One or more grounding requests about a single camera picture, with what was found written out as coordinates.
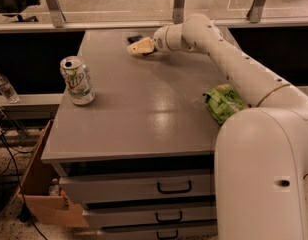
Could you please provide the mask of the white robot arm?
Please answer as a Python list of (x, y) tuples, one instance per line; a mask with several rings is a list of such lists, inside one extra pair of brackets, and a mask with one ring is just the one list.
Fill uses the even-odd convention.
[(308, 240), (308, 96), (192, 14), (129, 45), (131, 54), (206, 54), (247, 103), (221, 126), (214, 173), (219, 240)]

